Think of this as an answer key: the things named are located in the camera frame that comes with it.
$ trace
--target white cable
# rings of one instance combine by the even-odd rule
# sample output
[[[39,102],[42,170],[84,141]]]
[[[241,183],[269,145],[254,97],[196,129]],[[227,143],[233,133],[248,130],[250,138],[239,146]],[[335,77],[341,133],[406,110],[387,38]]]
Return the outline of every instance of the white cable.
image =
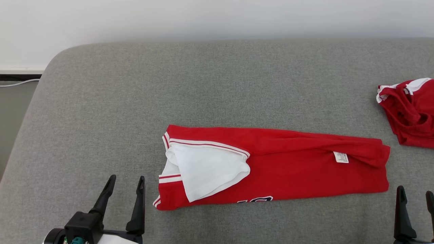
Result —
[[[0,87],[10,87],[10,86],[17,86],[17,85],[21,85],[27,82],[31,82],[31,81],[39,81],[39,79],[29,79],[20,83],[16,83],[16,84],[12,84],[12,85],[4,85],[4,86],[0,86]]]

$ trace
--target gray couch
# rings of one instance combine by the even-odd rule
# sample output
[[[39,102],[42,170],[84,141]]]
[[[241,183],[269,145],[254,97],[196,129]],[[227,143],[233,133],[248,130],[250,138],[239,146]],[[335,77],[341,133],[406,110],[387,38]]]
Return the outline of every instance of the gray couch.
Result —
[[[392,243],[404,185],[418,237],[434,150],[400,146],[377,86],[434,77],[434,39],[108,43],[61,52],[35,91],[0,184],[0,242],[41,243],[117,183],[104,224],[124,229],[146,178],[145,243]],[[380,138],[389,191],[158,211],[169,124]]]

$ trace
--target white wall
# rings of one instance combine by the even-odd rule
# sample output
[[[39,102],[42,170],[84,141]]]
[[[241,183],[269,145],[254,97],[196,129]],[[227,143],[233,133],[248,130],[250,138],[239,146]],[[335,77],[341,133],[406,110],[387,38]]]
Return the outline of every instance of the white wall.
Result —
[[[0,73],[120,40],[431,36],[434,0],[0,0]]]

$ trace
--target white clothing tag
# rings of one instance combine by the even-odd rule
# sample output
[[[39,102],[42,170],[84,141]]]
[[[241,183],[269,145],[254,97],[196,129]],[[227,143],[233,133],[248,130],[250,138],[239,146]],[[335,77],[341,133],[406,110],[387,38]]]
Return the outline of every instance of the white clothing tag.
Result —
[[[346,164],[349,163],[348,156],[347,156],[346,153],[341,153],[341,152],[333,152],[333,153],[335,154],[336,162],[338,162],[338,163],[346,163]]]

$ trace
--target red jersey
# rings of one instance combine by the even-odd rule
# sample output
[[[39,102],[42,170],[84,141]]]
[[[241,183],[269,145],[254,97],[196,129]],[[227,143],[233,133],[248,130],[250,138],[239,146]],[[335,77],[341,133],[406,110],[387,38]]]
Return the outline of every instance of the red jersey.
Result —
[[[158,210],[387,191],[380,139],[170,125]]]
[[[386,112],[399,144],[434,148],[434,80],[379,86],[377,102]]]

